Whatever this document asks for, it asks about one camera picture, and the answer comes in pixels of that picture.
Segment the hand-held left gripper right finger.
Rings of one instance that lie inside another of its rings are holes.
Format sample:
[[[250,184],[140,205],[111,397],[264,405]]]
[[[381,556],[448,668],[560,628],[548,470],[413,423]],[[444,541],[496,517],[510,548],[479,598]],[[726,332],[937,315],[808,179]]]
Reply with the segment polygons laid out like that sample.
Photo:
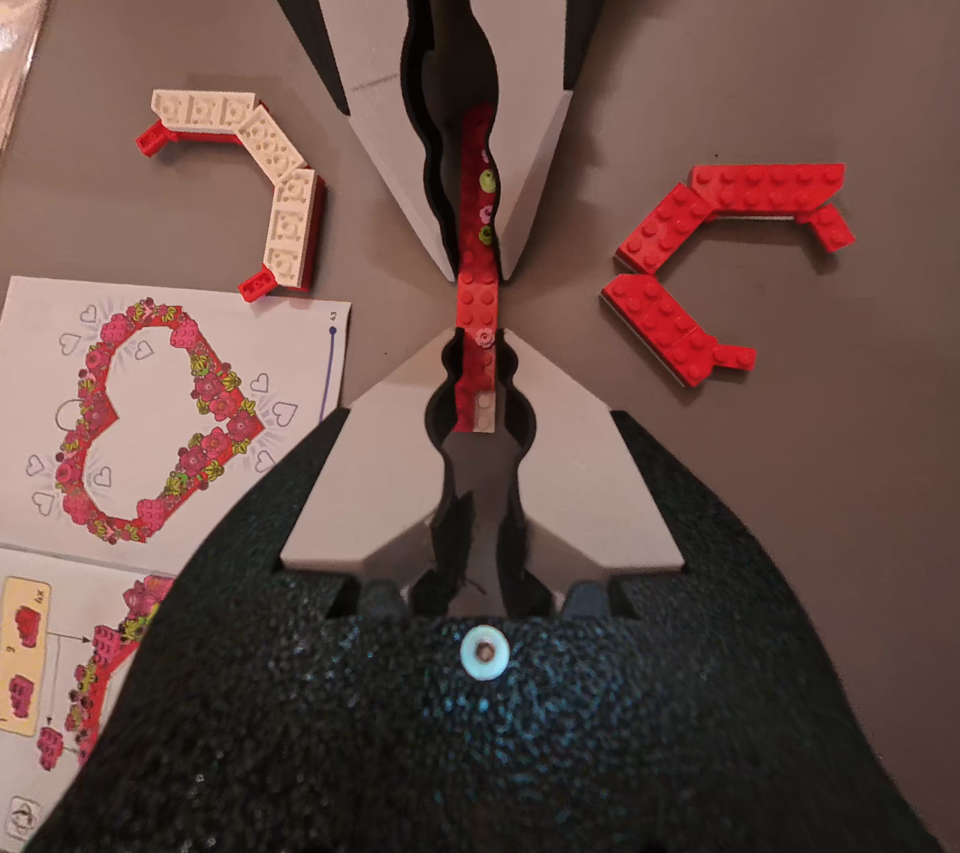
[[[682,570],[606,403],[514,332],[498,331],[496,361],[518,447],[496,547],[507,614],[546,616],[577,583]]]

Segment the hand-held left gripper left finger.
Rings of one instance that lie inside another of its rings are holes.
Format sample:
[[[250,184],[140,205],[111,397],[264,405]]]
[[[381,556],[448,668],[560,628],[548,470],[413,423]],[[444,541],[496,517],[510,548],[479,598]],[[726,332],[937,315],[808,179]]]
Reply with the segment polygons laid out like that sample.
[[[444,616],[466,583],[474,495],[443,444],[458,421],[465,334],[445,331],[349,408],[284,545],[285,567],[389,581]]]

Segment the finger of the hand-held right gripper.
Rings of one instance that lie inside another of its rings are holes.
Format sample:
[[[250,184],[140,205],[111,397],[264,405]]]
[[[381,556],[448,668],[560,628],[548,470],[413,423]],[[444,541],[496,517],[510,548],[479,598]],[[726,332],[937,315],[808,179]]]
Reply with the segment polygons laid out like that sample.
[[[494,232],[503,279],[514,273],[570,107],[565,86],[568,0],[470,0],[497,74],[488,135],[499,192]]]
[[[350,125],[443,277],[458,271],[443,142],[426,110],[428,0],[318,0]]]

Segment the red lego strip with flowers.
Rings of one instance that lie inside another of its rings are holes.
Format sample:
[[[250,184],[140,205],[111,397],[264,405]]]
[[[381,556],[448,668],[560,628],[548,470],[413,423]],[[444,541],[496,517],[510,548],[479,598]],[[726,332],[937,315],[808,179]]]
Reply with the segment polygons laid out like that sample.
[[[457,327],[462,373],[455,386],[457,433],[496,428],[498,265],[494,210],[498,180],[486,150],[494,108],[479,104],[462,119]]]

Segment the white lego arc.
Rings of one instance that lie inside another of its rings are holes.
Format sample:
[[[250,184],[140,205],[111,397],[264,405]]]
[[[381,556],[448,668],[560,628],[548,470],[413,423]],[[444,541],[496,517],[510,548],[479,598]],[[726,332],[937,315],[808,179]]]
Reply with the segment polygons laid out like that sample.
[[[272,187],[267,238],[259,270],[238,285],[252,304],[277,290],[310,290],[326,183],[252,91],[155,89],[155,121],[135,140],[152,157],[181,142],[243,148]]]

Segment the short red lego arc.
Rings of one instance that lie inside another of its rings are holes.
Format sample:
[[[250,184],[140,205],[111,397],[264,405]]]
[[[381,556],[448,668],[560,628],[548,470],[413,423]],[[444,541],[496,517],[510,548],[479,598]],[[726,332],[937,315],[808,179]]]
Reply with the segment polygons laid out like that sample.
[[[621,274],[599,295],[685,387],[699,387],[716,368],[755,367],[756,350],[722,343],[705,331],[652,276]]]

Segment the lego instruction booklet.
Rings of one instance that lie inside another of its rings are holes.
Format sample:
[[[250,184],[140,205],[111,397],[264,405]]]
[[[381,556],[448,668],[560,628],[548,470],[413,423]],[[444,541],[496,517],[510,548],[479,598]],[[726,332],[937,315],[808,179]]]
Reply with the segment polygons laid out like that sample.
[[[87,763],[198,547],[340,397],[351,304],[11,277],[2,851]]]

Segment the long red lego arc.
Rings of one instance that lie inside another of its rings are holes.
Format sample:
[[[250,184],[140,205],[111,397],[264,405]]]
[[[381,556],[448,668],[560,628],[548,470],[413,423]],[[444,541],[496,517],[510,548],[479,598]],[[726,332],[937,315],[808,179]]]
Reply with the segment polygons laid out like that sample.
[[[844,163],[695,165],[619,244],[614,258],[654,275],[697,229],[720,220],[795,222],[833,254],[856,241],[832,201],[845,175]]]

